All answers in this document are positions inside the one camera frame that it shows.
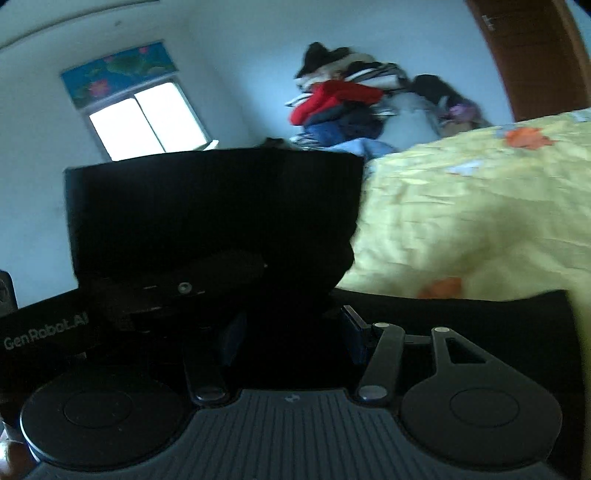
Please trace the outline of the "black pants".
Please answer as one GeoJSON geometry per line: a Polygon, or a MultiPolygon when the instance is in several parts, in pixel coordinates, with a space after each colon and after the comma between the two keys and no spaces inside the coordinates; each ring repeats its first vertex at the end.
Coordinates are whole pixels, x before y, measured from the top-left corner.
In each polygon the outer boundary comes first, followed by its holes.
{"type": "MultiPolygon", "coordinates": [[[[224,413],[249,393],[332,390],[409,440],[393,412],[356,400],[366,365],[349,305],[408,335],[448,327],[545,388],[562,427],[539,463],[572,476],[586,408],[566,293],[492,302],[339,289],[355,261],[362,168],[351,154],[233,149],[67,169],[85,348],[2,419],[76,472],[136,465],[191,414],[224,413]]],[[[435,372],[426,346],[403,360],[400,393],[435,372]]]]}

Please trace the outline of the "yellow carrot print bedsheet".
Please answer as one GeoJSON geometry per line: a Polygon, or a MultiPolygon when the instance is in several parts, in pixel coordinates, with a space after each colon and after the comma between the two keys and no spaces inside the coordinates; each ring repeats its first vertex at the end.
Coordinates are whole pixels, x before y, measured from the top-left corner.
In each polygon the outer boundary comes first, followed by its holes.
{"type": "Polygon", "coordinates": [[[531,120],[535,150],[491,127],[372,162],[349,291],[410,297],[448,277],[464,295],[514,300],[563,289],[590,345],[590,113],[531,120]]]}

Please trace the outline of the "window with floral valance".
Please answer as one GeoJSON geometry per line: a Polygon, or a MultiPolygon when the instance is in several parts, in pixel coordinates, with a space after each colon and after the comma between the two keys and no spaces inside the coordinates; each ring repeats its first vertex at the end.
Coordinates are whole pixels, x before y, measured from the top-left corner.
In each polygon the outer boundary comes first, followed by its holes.
{"type": "Polygon", "coordinates": [[[207,150],[216,144],[192,107],[161,41],[60,73],[66,92],[110,161],[207,150]]]}

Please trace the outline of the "pile of clothes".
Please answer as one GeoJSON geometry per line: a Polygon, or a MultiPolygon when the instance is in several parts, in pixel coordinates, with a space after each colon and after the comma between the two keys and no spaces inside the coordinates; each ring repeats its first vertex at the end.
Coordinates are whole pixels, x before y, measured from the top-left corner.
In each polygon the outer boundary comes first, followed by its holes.
{"type": "Polygon", "coordinates": [[[354,153],[367,160],[487,128],[479,105],[434,74],[408,77],[396,63],[349,47],[308,45],[294,76],[290,139],[264,147],[354,153]]]}

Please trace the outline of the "brown wooden door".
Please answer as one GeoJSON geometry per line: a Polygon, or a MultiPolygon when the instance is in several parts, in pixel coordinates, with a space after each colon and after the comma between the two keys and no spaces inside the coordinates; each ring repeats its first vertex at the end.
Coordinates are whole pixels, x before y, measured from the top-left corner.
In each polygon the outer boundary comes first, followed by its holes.
{"type": "Polygon", "coordinates": [[[517,121],[590,106],[590,59],[564,1],[467,3],[517,121]]]}

